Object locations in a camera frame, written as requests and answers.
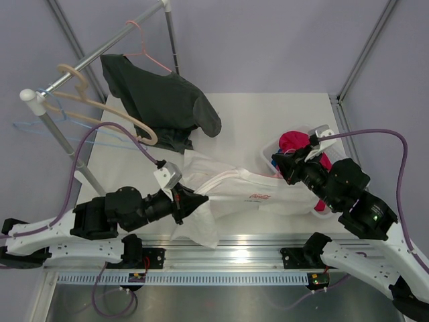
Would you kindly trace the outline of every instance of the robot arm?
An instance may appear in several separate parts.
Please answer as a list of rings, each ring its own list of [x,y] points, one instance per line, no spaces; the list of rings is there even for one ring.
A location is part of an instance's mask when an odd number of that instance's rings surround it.
[[[429,260],[418,249],[409,250],[396,214],[380,198],[365,191],[370,178],[351,159],[335,162],[328,172],[319,160],[334,139],[319,142],[332,130],[310,133],[310,144],[293,154],[274,154],[288,184],[303,182],[332,210],[339,222],[360,239],[378,249],[391,264],[383,267],[341,248],[329,237],[315,233],[303,247],[309,266],[320,263],[341,269],[375,287],[395,307],[415,321],[429,321]]]
[[[183,218],[208,200],[179,183],[182,175],[172,163],[166,162],[156,170],[155,177],[161,189],[153,195],[142,198],[137,189],[126,186],[77,205],[54,225],[50,225],[52,219],[31,224],[5,220],[2,233],[11,237],[0,248],[0,263],[12,268],[35,268],[45,261],[64,258],[112,264],[123,261],[132,249],[141,248],[141,240],[135,235],[117,239],[119,227],[131,232],[170,214],[180,225]],[[14,237],[42,227],[48,228]]]

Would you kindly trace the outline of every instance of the white tabletop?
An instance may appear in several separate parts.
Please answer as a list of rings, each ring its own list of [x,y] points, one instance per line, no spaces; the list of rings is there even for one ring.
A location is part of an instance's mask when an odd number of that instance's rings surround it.
[[[332,107],[325,93],[221,93],[206,96],[222,119],[222,131],[215,138],[209,138],[200,129],[193,131],[190,139],[194,149],[221,162],[255,173],[270,174],[259,157],[259,151],[266,143],[279,138],[289,129],[304,124],[312,127],[328,124],[338,133]],[[125,111],[121,101],[111,95],[107,104]],[[135,133],[130,123],[110,113],[104,113],[102,121],[120,123]],[[103,133],[97,134],[96,142],[132,146]],[[338,150],[344,152],[341,141],[336,145]],[[180,168],[183,167],[183,155],[179,153],[154,147],[148,147],[147,150],[157,160],[165,159]],[[136,150],[95,145],[88,167],[108,192],[116,191],[122,186],[134,186],[142,196],[146,196],[159,189],[153,176],[156,168]],[[82,186],[78,203],[93,197],[96,197],[95,192]],[[301,239],[315,231],[336,238],[350,238],[351,234],[337,222],[337,218],[338,216],[318,219],[311,214],[281,216],[251,211],[222,217],[217,221],[217,226],[223,238],[237,235],[269,237],[286,234],[291,238]],[[140,237],[149,237],[151,234],[162,235],[165,239],[174,227],[174,220],[168,216],[134,232],[141,235]]]

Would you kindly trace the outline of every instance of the blue hanger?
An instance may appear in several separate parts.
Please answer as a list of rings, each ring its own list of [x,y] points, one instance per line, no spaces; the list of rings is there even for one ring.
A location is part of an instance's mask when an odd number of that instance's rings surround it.
[[[68,116],[68,115],[66,114],[65,110],[62,108],[62,105],[61,105],[61,102],[60,102],[59,98],[57,98],[55,95],[53,95],[53,94],[52,94],[52,93],[50,93],[50,92],[45,91],[44,89],[38,89],[38,91],[39,91],[39,92],[46,93],[47,95],[49,95],[49,96],[53,97],[53,98],[55,99],[55,101],[57,102],[58,107],[60,108],[60,111],[61,111],[61,114],[62,114],[62,118],[61,118],[61,119],[55,119],[55,120],[54,120],[54,123],[61,123],[61,122],[69,121],[69,122],[71,122],[71,123],[74,123],[74,124],[77,124],[77,125],[83,126],[83,127],[87,128],[87,129],[90,129],[90,128],[91,128],[91,126],[89,126],[89,125],[87,125],[87,124],[83,124],[83,123],[81,123],[81,122],[77,122],[77,121],[75,121],[73,118],[71,118],[70,116]],[[37,121],[33,121],[33,122],[15,122],[15,123],[12,123],[12,124],[13,124],[13,126],[14,126],[16,129],[18,129],[18,130],[20,130],[20,131],[25,131],[25,132],[29,132],[29,133],[41,134],[41,135],[43,135],[43,136],[51,136],[51,134],[50,134],[49,132],[47,132],[47,131],[40,131],[40,130],[36,130],[36,129],[30,129],[30,128],[27,128],[27,127],[31,127],[31,126],[33,126],[33,125],[41,124],[41,123],[42,123],[42,121],[37,120]],[[101,132],[101,133],[103,133],[103,134],[106,134],[106,135],[108,135],[108,136],[113,136],[114,138],[117,138],[117,139],[118,139],[119,141],[121,141],[121,142],[129,143],[129,140],[128,140],[128,139],[123,139],[123,138],[121,138],[120,136],[117,136],[116,134],[113,134],[113,133],[110,133],[110,132],[104,131],[104,130],[102,130],[102,129],[97,129],[96,131],[97,131],[97,132]],[[80,139],[79,139],[79,138],[70,138],[70,137],[66,137],[66,139],[67,139],[67,140],[70,140],[70,141],[78,141],[78,142],[80,141]],[[121,148],[121,149],[128,149],[128,150],[138,150],[135,146],[134,146],[134,147],[132,147],[132,146],[130,146],[130,147],[128,147],[128,146],[120,146],[120,145],[117,145],[117,144],[101,143],[101,142],[95,142],[95,141],[90,141],[90,140],[85,141],[85,143],[88,143],[88,144],[98,144],[98,145],[100,145],[100,146],[111,146],[111,147],[114,147],[114,148]]]

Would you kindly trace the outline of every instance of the dark gray t-shirt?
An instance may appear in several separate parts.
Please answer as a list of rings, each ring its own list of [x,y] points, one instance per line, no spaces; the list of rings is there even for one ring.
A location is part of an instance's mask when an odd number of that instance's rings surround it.
[[[102,55],[101,65],[112,95],[121,99],[130,116],[154,130],[155,146],[183,154],[193,150],[188,139],[193,129],[201,127],[211,138],[221,131],[221,119],[204,93],[176,73],[156,75],[114,54]],[[136,131],[148,137],[142,129]]]

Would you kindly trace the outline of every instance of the white wall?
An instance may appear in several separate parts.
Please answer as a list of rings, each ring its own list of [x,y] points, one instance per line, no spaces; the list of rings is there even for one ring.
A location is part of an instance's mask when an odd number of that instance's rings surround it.
[[[76,60],[43,1],[4,1],[0,43],[0,225],[8,217],[39,221],[60,210],[71,161],[53,138],[12,127],[14,121],[34,120],[19,92],[46,88],[59,75],[58,63]],[[71,84],[64,89],[71,90]],[[82,135],[75,127],[67,132]],[[39,270],[0,270],[2,321],[26,321],[39,274]]]
[[[384,127],[409,144],[402,202],[411,236],[429,256],[428,124],[429,2],[400,1],[363,72],[345,101],[353,129]],[[363,168],[374,193],[393,209],[402,148],[399,140],[375,134],[357,138]]]
[[[156,0],[60,2],[88,52]],[[182,75],[207,93],[337,93],[385,3],[172,0]],[[143,28],[149,53],[172,67],[164,13],[158,12]],[[109,52],[138,48],[134,32]],[[162,73],[147,58],[133,61]]]

